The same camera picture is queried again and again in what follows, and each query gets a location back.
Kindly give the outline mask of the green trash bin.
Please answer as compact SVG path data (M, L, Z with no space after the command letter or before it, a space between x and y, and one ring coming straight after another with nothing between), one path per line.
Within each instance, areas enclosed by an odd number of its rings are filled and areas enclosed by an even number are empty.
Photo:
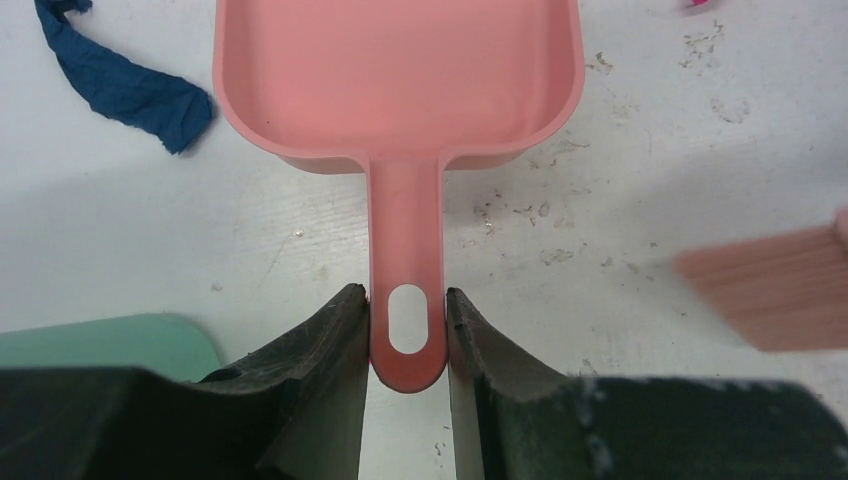
M223 363L213 340L190 319L146 313L4 332L1 366L135 366L199 381Z

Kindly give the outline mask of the dark blue paper scrap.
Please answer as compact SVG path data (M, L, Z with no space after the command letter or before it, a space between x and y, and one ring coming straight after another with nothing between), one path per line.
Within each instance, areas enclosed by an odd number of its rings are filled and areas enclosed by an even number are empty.
M78 32L67 18L91 1L36 1L50 50L90 109L155 136L172 155L190 149L216 116L212 97L186 79L139 65Z

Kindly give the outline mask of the pink dustpan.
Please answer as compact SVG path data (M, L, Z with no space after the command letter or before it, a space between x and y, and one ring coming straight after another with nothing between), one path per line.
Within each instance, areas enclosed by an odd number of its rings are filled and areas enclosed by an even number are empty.
M556 133L585 83L575 1L220 1L229 124L290 165L367 182L370 361L401 393L447 361L443 176Z

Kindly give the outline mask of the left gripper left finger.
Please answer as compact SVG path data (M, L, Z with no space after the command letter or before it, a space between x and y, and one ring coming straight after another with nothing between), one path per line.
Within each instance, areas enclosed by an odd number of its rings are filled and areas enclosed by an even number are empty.
M130 366L1 373L5 479L271 479L273 442L344 368L368 368L349 284L310 318L197 382Z

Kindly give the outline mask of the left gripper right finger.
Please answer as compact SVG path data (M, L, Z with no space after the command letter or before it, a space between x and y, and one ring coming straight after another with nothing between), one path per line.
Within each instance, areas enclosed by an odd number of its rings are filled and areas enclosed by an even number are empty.
M847 431L803 386L562 374L446 294L460 479L843 479Z

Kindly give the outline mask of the pink hand brush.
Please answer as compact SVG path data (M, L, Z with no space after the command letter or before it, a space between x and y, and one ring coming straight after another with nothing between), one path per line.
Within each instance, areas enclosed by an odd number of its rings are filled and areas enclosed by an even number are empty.
M847 346L847 211L832 223L678 254L674 268L760 351Z

